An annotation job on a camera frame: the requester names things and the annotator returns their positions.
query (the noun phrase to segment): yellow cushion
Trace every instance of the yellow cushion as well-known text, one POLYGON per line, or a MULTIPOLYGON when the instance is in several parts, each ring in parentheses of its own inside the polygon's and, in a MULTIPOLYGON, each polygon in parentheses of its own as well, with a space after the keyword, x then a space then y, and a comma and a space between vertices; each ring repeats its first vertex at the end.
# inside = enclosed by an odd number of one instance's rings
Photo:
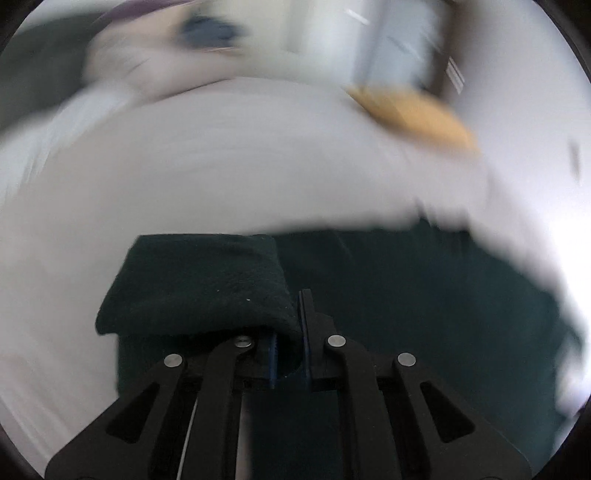
POLYGON ((433 96, 393 89, 351 89, 348 94, 389 127, 437 144, 478 151, 474 135, 433 96))

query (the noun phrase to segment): metal pin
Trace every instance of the metal pin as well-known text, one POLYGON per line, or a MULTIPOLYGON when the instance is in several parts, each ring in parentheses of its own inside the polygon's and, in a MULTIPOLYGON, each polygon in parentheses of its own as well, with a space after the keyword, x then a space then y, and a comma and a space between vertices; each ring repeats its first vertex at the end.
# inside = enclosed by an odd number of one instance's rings
POLYGON ((411 367, 417 363, 417 359, 413 354, 404 352, 398 355, 398 363, 403 367, 411 367))
POLYGON ((329 336, 329 339, 327 341, 330 346, 333 346, 335 348, 342 347, 344 344, 347 343, 347 340, 345 339, 345 337, 343 337, 341 335, 331 335, 331 336, 329 336))
POLYGON ((247 335, 239 335, 234 339, 234 345, 238 348, 246 348, 252 345, 252 339, 247 335))
POLYGON ((183 357, 178 353, 171 353, 164 359, 164 365, 170 368, 178 367, 183 363, 183 357))

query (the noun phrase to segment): folded towel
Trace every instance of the folded towel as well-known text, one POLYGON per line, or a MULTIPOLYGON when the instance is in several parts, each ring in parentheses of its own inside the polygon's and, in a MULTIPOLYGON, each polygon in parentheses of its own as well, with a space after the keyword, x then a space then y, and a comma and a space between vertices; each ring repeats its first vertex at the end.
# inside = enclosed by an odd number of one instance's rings
POLYGON ((149 235, 129 250, 96 318, 98 333, 195 335, 264 327, 297 352, 301 331, 266 235, 149 235))

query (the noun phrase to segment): white bed sheet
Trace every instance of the white bed sheet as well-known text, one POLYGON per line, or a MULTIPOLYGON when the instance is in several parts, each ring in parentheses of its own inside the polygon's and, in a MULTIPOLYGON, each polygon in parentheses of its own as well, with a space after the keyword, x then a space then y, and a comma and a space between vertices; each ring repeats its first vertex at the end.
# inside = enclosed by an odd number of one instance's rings
POLYGON ((0 421, 39 472, 116 398, 96 312, 138 235, 468 226, 560 290, 544 236, 485 163, 383 131, 343 92, 235 79, 120 113, 0 211, 0 421))
POLYGON ((31 115, 0 135, 0 208, 41 172, 48 158, 117 112, 142 101, 124 82, 94 83, 48 112, 31 115))

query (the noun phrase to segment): dark green towel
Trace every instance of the dark green towel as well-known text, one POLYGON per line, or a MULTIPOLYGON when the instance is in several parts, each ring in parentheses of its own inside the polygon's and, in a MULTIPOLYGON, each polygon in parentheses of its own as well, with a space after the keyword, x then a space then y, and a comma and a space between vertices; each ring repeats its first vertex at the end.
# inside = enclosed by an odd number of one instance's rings
POLYGON ((178 336, 258 327, 276 331, 283 350, 297 355, 301 330, 267 235, 140 236, 96 318, 101 335, 143 337, 140 358, 186 345, 178 336))
MULTIPOLYGON (((572 335, 551 295, 480 249, 468 233, 442 232, 425 221, 409 231, 274 238, 293 299, 311 288, 317 310, 333 316, 345 335, 375 352, 416 354, 534 470, 547 461, 563 422, 554 408, 555 358, 572 335)), ((120 339, 121 386, 181 347, 120 339)), ((335 398, 250 395, 254 478, 341 478, 335 398)))

